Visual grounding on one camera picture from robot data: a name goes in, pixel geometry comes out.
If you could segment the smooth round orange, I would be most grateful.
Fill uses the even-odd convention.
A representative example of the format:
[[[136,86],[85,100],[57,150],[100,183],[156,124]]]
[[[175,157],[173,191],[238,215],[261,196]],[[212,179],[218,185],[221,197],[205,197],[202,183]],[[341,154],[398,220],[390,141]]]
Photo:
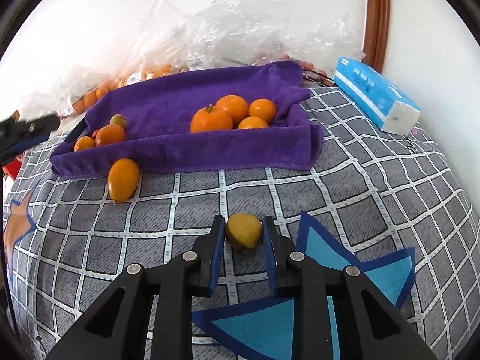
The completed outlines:
[[[76,141],[74,145],[74,151],[78,152],[82,150],[89,150],[95,146],[95,140],[91,136],[82,136]]]

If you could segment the lone orange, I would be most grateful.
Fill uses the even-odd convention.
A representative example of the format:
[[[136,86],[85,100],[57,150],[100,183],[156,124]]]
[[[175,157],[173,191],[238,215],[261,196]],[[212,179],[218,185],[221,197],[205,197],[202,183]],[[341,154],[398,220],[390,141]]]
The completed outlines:
[[[125,129],[118,124],[109,124],[102,127],[95,135],[96,146],[107,146],[125,140]]]

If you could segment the yellow green round fruit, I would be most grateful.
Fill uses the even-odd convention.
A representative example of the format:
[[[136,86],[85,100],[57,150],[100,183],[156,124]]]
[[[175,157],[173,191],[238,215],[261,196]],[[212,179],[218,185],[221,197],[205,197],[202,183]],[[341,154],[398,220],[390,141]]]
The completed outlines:
[[[119,125],[123,129],[126,129],[127,120],[122,114],[115,114],[110,119],[110,125]]]

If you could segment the oval yellow orange fruit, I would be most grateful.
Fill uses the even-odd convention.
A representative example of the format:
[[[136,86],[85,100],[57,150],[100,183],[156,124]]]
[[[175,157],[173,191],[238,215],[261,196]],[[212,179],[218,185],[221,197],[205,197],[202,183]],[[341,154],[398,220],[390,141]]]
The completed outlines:
[[[130,158],[121,158],[114,162],[107,176],[110,198],[115,203],[128,200],[137,189],[140,169]]]

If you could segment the stemmed mandarin orange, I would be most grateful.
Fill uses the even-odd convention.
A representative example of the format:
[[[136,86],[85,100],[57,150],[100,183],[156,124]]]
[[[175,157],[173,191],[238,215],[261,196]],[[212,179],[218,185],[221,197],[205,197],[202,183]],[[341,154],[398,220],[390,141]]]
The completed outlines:
[[[217,106],[206,106],[199,109],[191,119],[191,133],[230,130],[233,121],[230,115]]]

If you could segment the large orange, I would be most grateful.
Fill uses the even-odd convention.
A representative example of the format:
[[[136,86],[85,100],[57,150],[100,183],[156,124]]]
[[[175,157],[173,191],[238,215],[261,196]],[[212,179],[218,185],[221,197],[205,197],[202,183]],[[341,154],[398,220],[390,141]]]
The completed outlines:
[[[248,116],[249,105],[243,97],[238,95],[223,96],[216,102],[216,106],[230,115],[234,127]]]

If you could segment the small orange tangerine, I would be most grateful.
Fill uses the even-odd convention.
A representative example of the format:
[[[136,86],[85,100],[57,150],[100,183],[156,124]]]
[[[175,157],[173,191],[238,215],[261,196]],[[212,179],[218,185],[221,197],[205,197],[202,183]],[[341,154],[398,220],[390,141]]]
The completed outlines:
[[[276,117],[277,106],[267,98],[258,98],[250,104],[248,113],[249,116],[261,118],[267,124],[271,124]]]
[[[258,116],[249,116],[238,124],[238,129],[268,128],[269,124]]]

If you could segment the red paper shopping bag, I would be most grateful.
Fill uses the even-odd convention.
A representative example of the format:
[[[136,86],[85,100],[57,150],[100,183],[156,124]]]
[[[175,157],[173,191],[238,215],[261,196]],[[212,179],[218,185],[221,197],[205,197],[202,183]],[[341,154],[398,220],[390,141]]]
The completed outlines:
[[[13,158],[10,163],[2,167],[3,173],[12,178],[12,180],[16,180],[18,174],[20,173],[22,162],[22,158]]]

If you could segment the clear bag of oranges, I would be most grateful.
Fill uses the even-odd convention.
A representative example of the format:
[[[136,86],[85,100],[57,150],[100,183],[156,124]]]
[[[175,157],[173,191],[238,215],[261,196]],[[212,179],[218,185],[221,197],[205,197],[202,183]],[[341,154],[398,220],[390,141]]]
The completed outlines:
[[[52,95],[55,112],[61,117],[80,115],[105,94],[126,86],[130,77],[137,73],[142,74],[140,63],[113,67],[108,71],[79,69],[60,84]]]

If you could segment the grey checked star blanket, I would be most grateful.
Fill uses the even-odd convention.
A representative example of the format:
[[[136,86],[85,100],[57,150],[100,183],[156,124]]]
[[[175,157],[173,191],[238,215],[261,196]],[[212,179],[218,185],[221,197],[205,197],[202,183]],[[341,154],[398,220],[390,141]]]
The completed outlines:
[[[24,157],[3,211],[31,359],[455,359],[479,327],[479,216],[421,126],[337,88],[295,105],[306,171],[56,175],[79,124]]]

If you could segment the blue tissue pack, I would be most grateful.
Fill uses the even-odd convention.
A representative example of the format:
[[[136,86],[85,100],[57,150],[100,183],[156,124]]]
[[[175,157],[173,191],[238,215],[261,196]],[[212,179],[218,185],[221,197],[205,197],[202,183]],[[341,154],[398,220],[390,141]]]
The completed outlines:
[[[406,136],[420,118],[419,106],[406,93],[364,63],[340,57],[333,79],[385,133]]]

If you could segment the purple towel lined tray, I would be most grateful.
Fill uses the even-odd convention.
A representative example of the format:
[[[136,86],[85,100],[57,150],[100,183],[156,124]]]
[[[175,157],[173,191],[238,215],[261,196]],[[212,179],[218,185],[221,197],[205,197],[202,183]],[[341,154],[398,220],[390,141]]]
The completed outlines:
[[[310,169],[324,129],[301,104],[310,97],[298,63],[177,73],[118,88],[87,113],[83,130],[97,141],[56,146],[51,169],[65,178],[105,176],[129,158],[145,173],[243,168]]]

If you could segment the clear bag of kumquats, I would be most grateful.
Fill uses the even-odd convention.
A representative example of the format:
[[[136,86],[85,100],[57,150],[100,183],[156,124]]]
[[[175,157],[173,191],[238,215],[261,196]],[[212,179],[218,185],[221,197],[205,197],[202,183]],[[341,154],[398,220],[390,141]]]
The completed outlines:
[[[285,53],[287,0],[214,0],[129,64],[118,86],[180,72],[258,66]]]

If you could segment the brown wooden door frame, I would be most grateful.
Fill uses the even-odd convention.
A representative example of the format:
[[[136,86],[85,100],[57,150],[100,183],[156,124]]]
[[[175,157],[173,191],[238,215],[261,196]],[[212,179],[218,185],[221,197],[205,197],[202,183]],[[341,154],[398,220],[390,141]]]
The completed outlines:
[[[366,0],[363,63],[381,73],[390,29],[391,0]]]

